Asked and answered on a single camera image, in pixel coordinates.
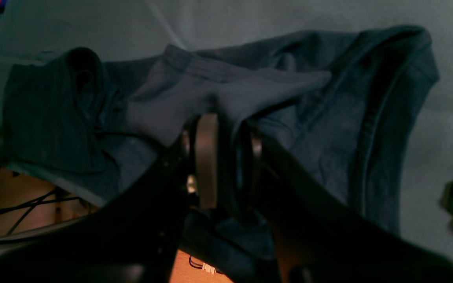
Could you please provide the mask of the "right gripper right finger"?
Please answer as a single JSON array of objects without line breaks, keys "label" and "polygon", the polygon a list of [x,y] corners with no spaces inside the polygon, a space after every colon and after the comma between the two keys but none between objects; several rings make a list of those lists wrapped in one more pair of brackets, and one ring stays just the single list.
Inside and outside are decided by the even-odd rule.
[{"label": "right gripper right finger", "polygon": [[242,125],[246,206],[268,222],[286,283],[453,283],[453,263],[363,219],[274,139]]}]

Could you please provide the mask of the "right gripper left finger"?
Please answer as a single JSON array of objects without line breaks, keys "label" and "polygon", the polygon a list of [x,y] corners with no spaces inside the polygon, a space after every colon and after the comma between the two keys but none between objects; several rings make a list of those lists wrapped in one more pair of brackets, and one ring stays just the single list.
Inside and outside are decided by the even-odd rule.
[{"label": "right gripper left finger", "polygon": [[191,206],[216,208],[216,114],[98,212],[0,256],[0,283],[167,283]]}]

